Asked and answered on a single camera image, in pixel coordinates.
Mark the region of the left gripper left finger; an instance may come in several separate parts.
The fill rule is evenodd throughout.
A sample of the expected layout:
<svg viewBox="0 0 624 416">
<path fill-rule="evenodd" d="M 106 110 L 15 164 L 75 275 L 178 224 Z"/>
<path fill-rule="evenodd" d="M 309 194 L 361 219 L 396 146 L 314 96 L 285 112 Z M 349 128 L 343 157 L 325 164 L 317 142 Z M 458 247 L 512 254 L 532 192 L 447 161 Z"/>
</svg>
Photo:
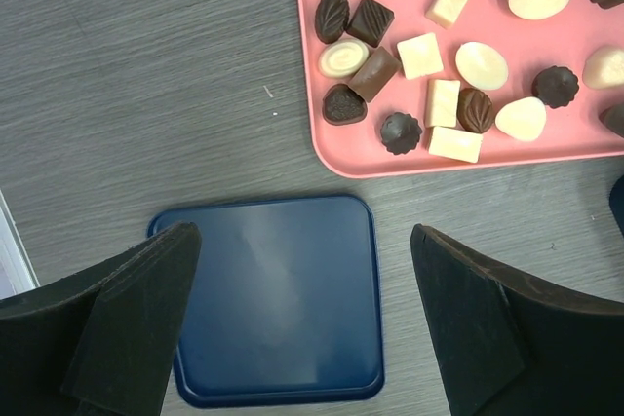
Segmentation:
<svg viewBox="0 0 624 416">
<path fill-rule="evenodd" d="M 160 414 L 200 249 L 178 222 L 2 300 L 2 414 Z"/>
</svg>

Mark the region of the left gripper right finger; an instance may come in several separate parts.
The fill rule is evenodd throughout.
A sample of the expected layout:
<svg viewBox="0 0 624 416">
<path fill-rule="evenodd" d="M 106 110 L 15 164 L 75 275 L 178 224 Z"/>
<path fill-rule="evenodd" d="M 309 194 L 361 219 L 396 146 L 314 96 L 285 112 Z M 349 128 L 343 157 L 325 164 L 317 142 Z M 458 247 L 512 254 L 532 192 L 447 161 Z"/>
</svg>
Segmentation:
<svg viewBox="0 0 624 416">
<path fill-rule="evenodd" d="M 620 415 L 623 305 L 545 281 L 430 226 L 410 236 L 453 415 Z"/>
</svg>

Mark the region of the pink plastic tray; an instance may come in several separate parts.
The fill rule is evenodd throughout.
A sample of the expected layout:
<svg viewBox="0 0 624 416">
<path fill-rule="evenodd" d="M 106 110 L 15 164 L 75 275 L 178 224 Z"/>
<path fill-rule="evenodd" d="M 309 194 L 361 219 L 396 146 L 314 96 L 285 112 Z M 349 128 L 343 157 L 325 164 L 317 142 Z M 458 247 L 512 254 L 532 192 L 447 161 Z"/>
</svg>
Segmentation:
<svg viewBox="0 0 624 416">
<path fill-rule="evenodd" d="M 570 0 L 521 19 L 469 0 L 443 28 L 434 0 L 297 0 L 313 147 L 333 172 L 368 178 L 619 156 L 623 0 Z M 547 122 L 518 141 L 494 120 L 539 98 Z"/>
</svg>

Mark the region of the dark blue box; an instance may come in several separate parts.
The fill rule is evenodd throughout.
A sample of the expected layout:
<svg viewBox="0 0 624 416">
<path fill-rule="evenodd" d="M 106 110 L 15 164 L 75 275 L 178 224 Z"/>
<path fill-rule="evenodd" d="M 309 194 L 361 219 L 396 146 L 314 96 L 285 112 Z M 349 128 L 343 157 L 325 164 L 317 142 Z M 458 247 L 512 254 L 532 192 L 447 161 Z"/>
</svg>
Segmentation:
<svg viewBox="0 0 624 416">
<path fill-rule="evenodd" d="M 624 176 L 621 176 L 611 188 L 608 204 L 620 233 L 624 236 Z"/>
</svg>

